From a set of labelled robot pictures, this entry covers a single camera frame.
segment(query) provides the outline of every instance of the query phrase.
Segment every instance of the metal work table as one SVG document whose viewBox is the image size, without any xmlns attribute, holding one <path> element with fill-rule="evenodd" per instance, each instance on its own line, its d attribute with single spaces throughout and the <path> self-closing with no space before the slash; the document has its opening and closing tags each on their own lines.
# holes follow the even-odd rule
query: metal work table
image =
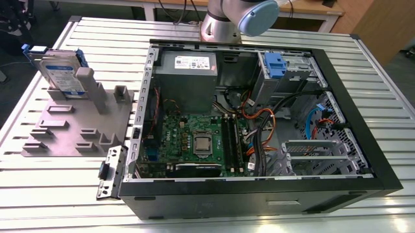
<svg viewBox="0 0 415 233">
<path fill-rule="evenodd" d="M 54 48 L 80 47 L 104 88 L 127 85 L 138 92 L 150 38 L 199 40 L 198 30 L 164 22 L 83 18 L 67 24 Z M 183 232 L 184 228 L 239 233 L 415 231 L 415 111 L 363 43 L 346 34 L 282 30 L 243 37 L 243 43 L 326 50 L 405 189 L 330 214 L 142 221 L 123 201 L 95 200 L 103 158 L 20 155 L 50 98 L 48 84 L 38 72 L 0 131 L 0 229 L 63 228 L 78 233 L 115 228 L 128 232 L 138 232 L 136 228 L 142 232 Z"/>
</svg>

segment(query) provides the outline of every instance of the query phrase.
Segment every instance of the cable connector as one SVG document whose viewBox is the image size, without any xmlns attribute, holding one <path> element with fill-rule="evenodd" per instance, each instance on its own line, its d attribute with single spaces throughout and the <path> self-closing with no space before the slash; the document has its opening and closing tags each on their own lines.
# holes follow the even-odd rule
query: cable connector
<svg viewBox="0 0 415 233">
<path fill-rule="evenodd" d="M 331 87 L 323 87 L 323 88 L 322 88 L 322 91 L 330 91 L 330 92 L 333 92 L 333 89 L 331 89 Z"/>
<path fill-rule="evenodd" d="M 318 108 L 319 108 L 322 111 L 327 110 L 329 112 L 333 112 L 333 109 L 331 109 L 331 108 L 325 108 L 325 106 L 323 106 L 321 103 L 317 104 L 317 106 L 318 106 Z"/>
<path fill-rule="evenodd" d="M 329 129 L 329 126 L 327 126 L 326 122 L 319 122 L 319 120 L 317 120 L 315 123 L 317 123 L 317 127 L 318 128 Z"/>
<path fill-rule="evenodd" d="M 323 119 L 330 118 L 331 114 L 333 114 L 333 109 L 325 109 L 322 111 L 322 118 Z"/>
<path fill-rule="evenodd" d="M 343 130 L 345 128 L 350 128 L 350 124 L 349 123 L 338 123 L 338 122 L 335 122 L 331 125 L 331 129 L 333 130 Z"/>
</svg>

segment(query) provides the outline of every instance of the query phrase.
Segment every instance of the metal bracket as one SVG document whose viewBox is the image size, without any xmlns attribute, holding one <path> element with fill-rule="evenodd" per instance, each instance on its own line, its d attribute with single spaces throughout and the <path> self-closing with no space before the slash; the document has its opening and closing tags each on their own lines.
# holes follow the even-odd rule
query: metal bracket
<svg viewBox="0 0 415 233">
<path fill-rule="evenodd" d="M 118 193 L 123 180 L 127 151 L 128 148 L 126 146 L 116 146 L 108 149 L 107 159 L 103 161 L 99 169 L 98 177 L 100 178 L 100 182 L 96 200 L 120 200 Z"/>
</svg>

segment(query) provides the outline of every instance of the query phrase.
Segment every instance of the green motherboard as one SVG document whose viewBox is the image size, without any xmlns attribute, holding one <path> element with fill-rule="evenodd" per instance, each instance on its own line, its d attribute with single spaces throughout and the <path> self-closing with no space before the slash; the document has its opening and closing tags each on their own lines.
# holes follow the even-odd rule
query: green motherboard
<svg viewBox="0 0 415 233">
<path fill-rule="evenodd" d="M 218 164 L 222 166 L 220 176 L 247 176 L 242 143 L 246 128 L 246 119 L 235 116 L 164 116 L 158 159 L 148 163 L 150 177 L 166 177 L 166 169 L 179 163 Z"/>
</svg>

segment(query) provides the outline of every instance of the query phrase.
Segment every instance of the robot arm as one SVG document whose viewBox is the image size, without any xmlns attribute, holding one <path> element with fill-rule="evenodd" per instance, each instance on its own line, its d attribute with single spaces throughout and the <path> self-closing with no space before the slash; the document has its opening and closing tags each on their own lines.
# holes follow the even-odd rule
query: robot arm
<svg viewBox="0 0 415 233">
<path fill-rule="evenodd" d="M 208 42 L 239 43 L 240 32 L 263 34 L 275 23 L 275 0 L 210 0 L 202 24 L 202 38 Z"/>
</svg>

